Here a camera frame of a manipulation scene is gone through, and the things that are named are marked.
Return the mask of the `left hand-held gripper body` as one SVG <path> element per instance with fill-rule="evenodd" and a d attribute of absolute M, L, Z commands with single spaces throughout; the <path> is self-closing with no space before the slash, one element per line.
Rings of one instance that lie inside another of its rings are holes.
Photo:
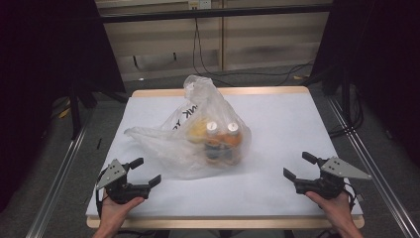
<path fill-rule="evenodd" d="M 122 165 L 114 159 L 99 176 L 96 189 L 104 188 L 107 195 L 118 204 L 125 204 L 135 197 L 149 198 L 149 184 L 131 184 L 127 176 L 129 163 Z"/>

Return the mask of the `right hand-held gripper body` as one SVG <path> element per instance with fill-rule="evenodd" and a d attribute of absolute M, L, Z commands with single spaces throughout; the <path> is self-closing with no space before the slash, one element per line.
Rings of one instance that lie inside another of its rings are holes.
<path fill-rule="evenodd" d="M 315 165 L 320 169 L 320 177 L 314 180 L 296 178 L 293 184 L 298 194 L 314 191 L 325 199 L 332 199 L 345 190 L 344 178 L 371 179 L 371 175 L 338 157 L 331 157 L 326 160 L 318 158 Z"/>

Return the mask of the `clear plastic bag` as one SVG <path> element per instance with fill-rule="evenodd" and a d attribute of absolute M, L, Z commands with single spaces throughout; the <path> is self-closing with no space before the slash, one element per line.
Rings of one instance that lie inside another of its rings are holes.
<path fill-rule="evenodd" d="M 251 145 L 251 129 L 216 88 L 212 79 L 190 75 L 184 80 L 183 87 L 185 102 L 161 126 L 133 127 L 127 129 L 125 134 L 138 142 L 148 157 L 158 160 L 180 179 L 213 177 L 236 166 L 208 163 L 204 152 L 205 140 L 198 144 L 191 143 L 187 139 L 187 131 L 196 119 L 205 118 L 207 123 L 215 121 L 224 137 L 227 126 L 236 122 L 243 136 L 241 161 Z"/>

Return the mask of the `person's left hand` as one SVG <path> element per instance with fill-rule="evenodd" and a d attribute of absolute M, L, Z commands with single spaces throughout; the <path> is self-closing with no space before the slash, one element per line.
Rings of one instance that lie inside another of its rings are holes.
<path fill-rule="evenodd" d="M 108 228 L 114 231 L 116 235 L 123 225 L 128 213 L 144 201 L 145 200 L 142 197 L 135 197 L 125 204 L 118 204 L 111 198 L 104 199 L 102 204 L 101 221 L 98 229 Z"/>

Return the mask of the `person's right hand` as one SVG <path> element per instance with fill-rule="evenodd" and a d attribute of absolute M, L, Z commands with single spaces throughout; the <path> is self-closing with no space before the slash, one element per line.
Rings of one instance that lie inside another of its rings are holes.
<path fill-rule="evenodd" d="M 327 219 L 337 231 L 344 231 L 354 224 L 349 197 L 346 193 L 342 192 L 332 199 L 325 199 L 314 191 L 307 191 L 305 195 L 322 208 Z"/>

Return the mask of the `yellow soft item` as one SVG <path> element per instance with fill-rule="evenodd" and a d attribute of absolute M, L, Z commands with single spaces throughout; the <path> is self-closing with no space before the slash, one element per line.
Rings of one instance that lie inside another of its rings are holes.
<path fill-rule="evenodd" d="M 187 131 L 187 139 L 191 143 L 202 143 L 207 132 L 207 120 L 205 118 L 196 119 Z"/>

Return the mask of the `black metal stand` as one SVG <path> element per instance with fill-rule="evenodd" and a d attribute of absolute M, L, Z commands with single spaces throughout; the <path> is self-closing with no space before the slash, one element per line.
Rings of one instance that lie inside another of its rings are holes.
<path fill-rule="evenodd" d="M 81 131 L 82 123 L 79 114 L 79 103 L 85 108 L 91 109 L 97 105 L 93 95 L 94 85 L 90 81 L 74 80 L 68 90 L 70 112 L 72 119 L 72 140 L 75 140 Z"/>

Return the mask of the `black curtain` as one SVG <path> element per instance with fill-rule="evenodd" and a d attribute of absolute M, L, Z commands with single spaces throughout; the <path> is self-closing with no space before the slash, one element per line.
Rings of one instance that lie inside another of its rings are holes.
<path fill-rule="evenodd" d="M 420 0 L 333 0 L 311 79 L 349 79 L 420 164 Z"/>
<path fill-rule="evenodd" d="M 95 0 L 0 0 L 0 212 L 32 167 L 53 103 L 125 86 Z"/>

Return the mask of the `black horizontal bar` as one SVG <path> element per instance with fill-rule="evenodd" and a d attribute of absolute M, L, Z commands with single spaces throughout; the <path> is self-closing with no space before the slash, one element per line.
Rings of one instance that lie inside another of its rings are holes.
<path fill-rule="evenodd" d="M 165 21 L 165 20 L 184 20 L 200 18 L 219 18 L 219 17 L 240 17 L 256 15 L 276 15 L 276 14 L 304 14 L 329 12 L 333 4 L 310 4 L 310 5 L 287 5 L 275 7 L 255 7 L 255 8 L 226 8 L 226 9 L 205 9 L 205 10 L 185 10 L 154 13 L 132 13 L 132 14 L 108 14 L 101 15 L 102 23 L 128 23 L 144 21 Z"/>

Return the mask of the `metal floor rail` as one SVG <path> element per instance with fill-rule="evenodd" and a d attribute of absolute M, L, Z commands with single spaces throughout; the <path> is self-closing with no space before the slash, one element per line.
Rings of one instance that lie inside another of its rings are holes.
<path fill-rule="evenodd" d="M 37 212 L 35 220 L 33 221 L 26 235 L 26 238 L 43 238 L 47 226 L 50 222 L 50 219 L 53 215 L 53 211 L 56 207 L 57 201 L 62 192 L 63 186 L 68 177 L 69 171 L 84 140 L 87 127 L 91 121 L 93 114 L 94 109 L 87 110 L 86 118 L 84 119 L 81 128 L 79 129 L 79 132 L 76 134 L 75 138 L 71 140 L 71 143 L 59 167 L 59 170 L 54 177 L 50 190 L 46 198 L 44 199 L 41 208 Z"/>
<path fill-rule="evenodd" d="M 373 160 L 372 155 L 359 136 L 357 130 L 346 121 L 343 109 L 339 102 L 331 96 L 328 96 L 327 100 L 341 127 L 346 131 L 346 136 L 350 140 L 353 148 L 356 150 L 358 157 L 362 160 L 362 163 L 364 164 L 368 173 L 371 175 L 376 189 L 378 190 L 381 198 L 383 199 L 405 238 L 420 238 L 420 229 L 414 224 L 414 220 L 409 215 L 409 212 L 406 210 L 400 199 L 395 195 L 394 191 L 389 186 L 379 167 Z"/>

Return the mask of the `white wall outlet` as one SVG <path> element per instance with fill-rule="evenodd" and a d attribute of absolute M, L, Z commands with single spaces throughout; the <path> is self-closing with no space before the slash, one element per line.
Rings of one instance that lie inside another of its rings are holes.
<path fill-rule="evenodd" d="M 188 0 L 190 10 L 206 10 L 212 8 L 211 0 Z"/>

